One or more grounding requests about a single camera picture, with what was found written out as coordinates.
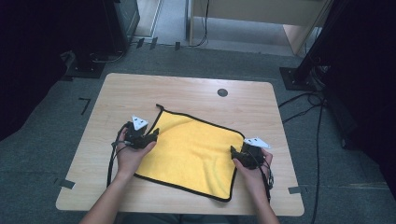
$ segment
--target black fabric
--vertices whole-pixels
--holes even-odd
[[[0,8],[1,141],[23,125],[65,73],[59,51],[67,46],[52,24],[54,12],[44,2],[8,1]]]
[[[394,1],[364,0],[345,11],[351,20],[339,23],[349,28],[343,40],[332,45],[336,57],[323,78],[338,99],[337,105],[329,101],[329,106],[343,138],[351,142],[346,148],[363,150],[387,180],[392,179],[396,160],[395,7]],[[347,123],[354,123],[353,128]],[[389,186],[396,198],[394,182]]]

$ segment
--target towel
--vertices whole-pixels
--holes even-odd
[[[230,147],[240,148],[240,132],[157,105],[161,112],[148,133],[160,129],[157,145],[135,176],[221,202],[232,198],[236,168]]]

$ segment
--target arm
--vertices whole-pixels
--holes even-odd
[[[127,129],[122,130],[119,138],[120,141],[124,140],[126,131]],[[155,142],[151,142],[144,149],[138,150],[130,147],[124,148],[125,144],[123,143],[117,145],[117,151],[123,148],[117,156],[119,166],[117,174],[91,210],[80,221],[81,224],[113,223],[128,183],[134,176],[143,157],[155,147],[155,144]]]
[[[273,155],[264,149],[262,149],[262,153],[265,156],[265,160],[271,165],[271,161]],[[248,168],[244,167],[242,163],[237,160],[233,159],[233,163],[236,166],[236,169],[241,173],[242,177],[245,179],[245,184],[247,186],[247,191],[254,203],[256,208],[257,219],[259,223],[266,224],[266,223],[279,223],[274,210],[272,209],[271,205],[268,203],[267,195],[265,193],[265,186],[262,183],[262,174],[260,173],[259,169],[249,170]],[[265,175],[269,175],[268,169],[265,167],[265,164],[262,166],[262,170],[264,171]]]

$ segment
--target wire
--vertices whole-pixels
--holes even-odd
[[[92,62],[93,62],[93,63],[114,63],[114,62],[118,61],[120,58],[122,58],[122,56],[124,55],[124,53],[125,53],[125,51],[121,52],[121,55],[120,55],[118,58],[114,59],[114,60],[109,60],[109,61],[92,60]]]
[[[318,85],[322,89],[326,87],[326,84],[324,84],[321,80],[323,79],[323,76],[328,69],[328,66],[314,66],[311,69],[311,77],[318,83]]]
[[[207,40],[207,14],[209,12],[209,2],[210,0],[207,0],[207,4],[206,4],[206,14],[205,14],[205,34],[204,37],[202,37],[202,40],[199,44],[191,46],[191,48],[196,48],[196,47],[200,47],[201,45],[203,45],[205,43],[205,41]]]
[[[315,103],[313,103],[312,102],[312,100],[311,100],[311,97],[312,96],[315,96],[315,97],[317,97],[318,99],[319,99],[319,103],[318,104],[315,104]],[[308,102],[309,102],[309,104],[311,104],[311,105],[316,105],[316,106],[318,106],[318,105],[322,105],[323,104],[323,99],[322,98],[320,98],[318,95],[316,95],[316,94],[309,94],[308,95]]]
[[[264,186],[265,186],[265,191],[266,191],[266,194],[267,194],[268,202],[270,202],[271,201],[270,189],[274,185],[274,177],[273,177],[272,172],[271,172],[270,164],[268,164],[268,162],[264,159],[264,161],[268,165],[268,166],[264,165],[268,169],[268,174],[269,174],[269,178],[268,178],[268,182],[267,182],[267,176],[265,175],[264,171],[262,170],[262,167],[260,166],[259,162],[256,160],[256,158],[254,158],[253,154],[251,154],[250,151],[248,151],[248,153],[250,154],[251,158],[253,158],[253,160],[256,162],[256,165],[259,167],[260,173],[262,173],[262,181],[263,181]]]
[[[296,96],[290,98],[289,100],[283,102],[282,104],[278,105],[277,107],[280,108],[280,107],[282,107],[282,106],[284,106],[284,105],[286,105],[286,104],[288,104],[288,103],[290,103],[290,102],[292,102],[292,101],[294,101],[294,100],[297,100],[298,98],[300,98],[300,97],[302,97],[302,96],[309,95],[309,94],[313,94],[313,93],[315,93],[315,91],[305,92],[305,93],[302,93],[302,94],[300,94],[300,95],[296,95]]]
[[[318,197],[319,197],[319,184],[320,184],[319,131],[320,131],[320,123],[321,123],[323,106],[324,106],[324,104],[322,104],[320,107],[318,127],[317,127],[317,191],[315,194],[314,214],[312,215],[311,224],[315,223],[315,219],[317,217],[317,210],[318,210]]]
[[[285,124],[286,122],[290,121],[291,119],[295,119],[295,118],[297,118],[297,117],[300,117],[300,116],[302,116],[302,115],[305,115],[306,113],[308,113],[308,111],[310,111],[311,109],[313,109],[313,108],[315,108],[315,107],[317,107],[317,106],[318,106],[318,105],[312,105],[312,106],[309,107],[307,110],[302,111],[302,112],[300,112],[300,113],[298,113],[298,114],[296,114],[296,115],[293,115],[293,116],[291,116],[291,117],[288,118],[288,119],[282,120],[282,123]]]
[[[136,41],[131,42],[130,46],[132,46],[133,44],[137,44],[137,43],[138,43],[138,42],[136,42]],[[144,42],[143,44],[144,44],[144,45],[151,45],[151,43],[146,43],[146,42]],[[157,43],[156,45],[158,45],[158,46],[165,46],[165,47],[172,47],[172,48],[175,47],[175,45],[171,45],[171,44],[159,44],[159,43]],[[196,48],[197,46],[180,45],[180,47],[181,47],[181,48],[185,48],[185,49],[187,49],[187,48],[193,49],[193,48]]]
[[[125,149],[126,147],[128,147],[128,146],[125,146],[125,147],[122,147],[117,153],[116,153],[116,155],[114,155],[114,157],[113,157],[113,161],[117,158],[117,155],[119,155],[119,153],[123,150],[123,149]]]
[[[113,150],[111,151],[111,156],[110,156],[110,162],[108,163],[108,169],[107,169],[107,184],[106,187],[108,188],[108,186],[111,183],[111,173],[113,172],[113,162],[114,162],[114,158],[117,156],[117,154],[120,152],[116,153],[116,147],[117,147],[117,143],[119,142],[120,139],[120,135],[122,130],[127,126],[127,124],[122,125],[122,127],[120,128],[119,132],[117,133],[117,138],[116,141],[114,141],[111,146],[113,146]]]

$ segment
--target table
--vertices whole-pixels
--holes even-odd
[[[207,1],[186,0],[186,8],[190,9],[190,45],[193,40],[193,18],[205,16]],[[331,5],[332,0],[211,0],[207,16],[283,24],[291,49],[297,54],[313,29],[326,21]]]
[[[228,95],[219,96],[219,89],[226,90]],[[107,75],[66,176],[76,185],[61,189],[56,202],[58,209],[88,211],[93,206],[106,189],[110,144],[117,131],[132,115],[148,120],[149,129],[159,113],[156,104],[268,142],[274,154],[271,205],[275,213],[278,216],[304,213],[301,194],[289,193],[289,188],[297,187],[298,183],[270,83],[126,74]],[[134,177],[120,211],[254,215],[240,174],[236,175],[233,198],[228,203]]]

